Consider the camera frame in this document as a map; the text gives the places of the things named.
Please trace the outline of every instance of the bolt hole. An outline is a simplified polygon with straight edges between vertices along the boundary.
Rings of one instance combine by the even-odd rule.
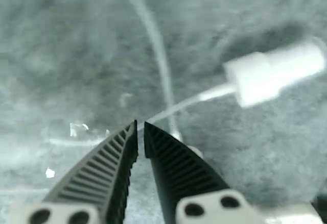
[[[187,216],[200,216],[204,214],[204,209],[198,204],[188,204],[185,213]]]
[[[50,217],[50,211],[41,209],[36,211],[30,218],[30,224],[44,224]]]
[[[238,200],[234,197],[224,197],[220,200],[221,205],[226,208],[226,209],[233,209],[233,208],[237,208],[240,206],[240,203],[238,202]]]
[[[85,211],[80,211],[70,217],[69,224],[87,224],[88,219],[88,213]]]

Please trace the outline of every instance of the gray surface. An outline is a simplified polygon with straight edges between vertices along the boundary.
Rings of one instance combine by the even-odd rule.
[[[221,62],[234,56],[303,33],[326,41],[326,1],[147,0],[176,100],[222,82]],[[151,45],[127,0],[0,0],[0,51],[2,189],[49,188],[87,153],[43,142],[40,131],[52,119],[97,119],[114,131],[165,107]],[[132,95],[125,104],[124,93]],[[326,121],[327,74],[248,110],[227,97],[178,114],[185,142],[251,203],[266,205],[308,201],[324,188]],[[47,167],[54,179],[45,178]],[[141,155],[126,223],[160,223],[158,204]]]

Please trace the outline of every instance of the white plastic cap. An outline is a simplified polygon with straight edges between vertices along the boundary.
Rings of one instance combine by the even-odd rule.
[[[274,99],[280,90],[325,69],[325,45],[317,38],[268,53],[252,53],[224,64],[241,107]]]

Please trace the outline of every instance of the thin white tube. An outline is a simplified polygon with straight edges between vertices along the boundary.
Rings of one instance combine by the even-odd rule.
[[[169,64],[167,61],[167,55],[165,51],[165,46],[160,34],[159,27],[156,24],[154,16],[148,9],[145,0],[129,0],[134,7],[136,13],[138,14],[141,22],[143,23],[148,37],[153,46],[154,53],[156,55],[157,64],[159,67],[159,72],[161,76],[161,85],[163,88],[163,95],[165,97],[165,102],[167,109],[170,110],[174,106],[174,94],[172,90],[171,74],[169,69]],[[173,113],[168,115],[168,122],[171,129],[171,134],[180,134],[176,122],[176,118]]]
[[[153,117],[149,118],[147,122],[149,123],[155,123],[159,120],[162,120],[166,118],[167,116],[174,114],[182,109],[185,109],[191,105],[197,104],[199,102],[208,101],[210,99],[222,97],[231,93],[234,93],[235,89],[233,85],[230,85],[228,83],[216,86],[212,89],[209,89],[207,91],[201,92],[195,96],[192,96],[190,98],[187,98],[180,103],[175,104],[170,109],[164,110]],[[137,125],[137,130],[140,131],[144,128],[144,123],[140,123]]]

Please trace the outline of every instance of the small white debris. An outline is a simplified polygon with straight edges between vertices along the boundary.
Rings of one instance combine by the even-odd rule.
[[[121,94],[121,97],[119,98],[119,104],[122,108],[126,108],[127,107],[127,100],[133,97],[133,94],[131,93],[123,93]]]
[[[49,167],[45,171],[46,178],[53,178],[55,177],[54,170],[51,170]]]
[[[88,126],[86,124],[82,124],[82,126],[84,126],[84,128],[86,128],[86,130],[88,130]]]

